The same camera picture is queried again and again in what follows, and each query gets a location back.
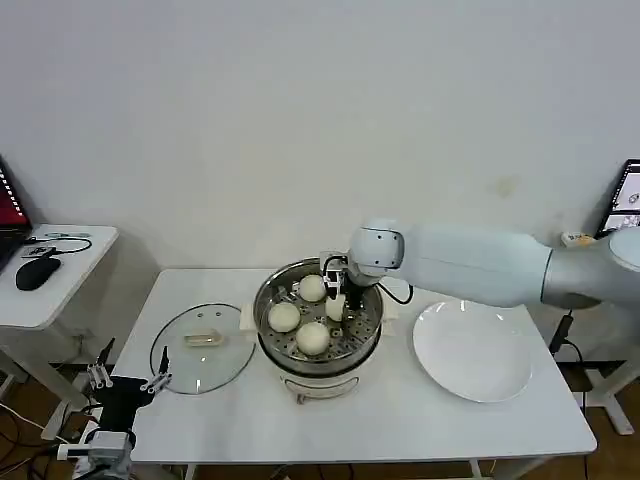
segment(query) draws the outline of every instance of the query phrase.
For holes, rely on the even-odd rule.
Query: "glass lid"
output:
[[[167,347],[176,393],[210,392],[236,378],[249,363],[255,343],[240,331],[240,310],[223,303],[191,307],[171,320],[151,347],[151,371],[157,374]]]

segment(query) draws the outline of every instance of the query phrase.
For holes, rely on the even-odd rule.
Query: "metal stand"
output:
[[[587,392],[587,408],[604,408],[619,435],[633,435],[634,429],[616,399],[616,393],[640,376],[640,349],[634,349],[631,358],[615,372],[604,378],[597,370],[585,370],[593,389]],[[582,392],[573,392],[582,407]]]

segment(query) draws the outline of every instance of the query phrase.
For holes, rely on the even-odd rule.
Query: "white bun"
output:
[[[319,302],[327,294],[320,275],[307,275],[300,281],[300,296],[307,302]]]
[[[279,333],[290,332],[300,323],[300,312],[295,305],[279,303],[269,310],[269,326]]]
[[[300,327],[296,333],[298,349],[307,355],[319,355],[329,347],[329,329],[318,322]]]

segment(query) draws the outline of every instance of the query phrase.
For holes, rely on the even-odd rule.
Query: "black mouse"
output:
[[[62,262],[57,258],[40,257],[21,266],[16,272],[18,290],[35,290],[55,272]]]

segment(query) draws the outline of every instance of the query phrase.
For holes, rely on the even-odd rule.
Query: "white table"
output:
[[[251,302],[269,273],[165,270],[114,374],[150,378],[149,351],[171,318],[200,303]],[[240,376],[219,390],[199,396],[161,392],[138,411],[132,460],[297,464],[518,459],[499,461],[495,469],[496,478],[517,478],[549,457],[593,451],[596,440],[524,307],[513,316],[529,339],[534,376],[522,395],[477,404],[428,377],[415,358],[410,334],[424,307],[443,298],[416,291],[412,303],[400,307],[393,325],[396,336],[384,336],[376,349],[372,370],[377,372],[344,397],[296,404],[259,346]]]
[[[86,405],[85,397],[62,375],[56,372],[35,352],[28,352],[20,344],[24,331],[43,330],[51,327],[52,334],[69,341],[53,322],[74,293],[80,288],[94,267],[109,250],[118,236],[113,227],[79,225],[40,225],[32,236],[46,238],[46,234],[88,234],[91,248],[83,252],[61,255],[62,266],[37,290],[25,292],[16,287],[16,272],[29,260],[21,258],[27,248],[18,251],[0,272],[0,350],[33,375],[59,398],[71,402],[74,407]],[[56,246],[60,250],[76,250],[85,245],[78,241],[47,242],[43,246]]]

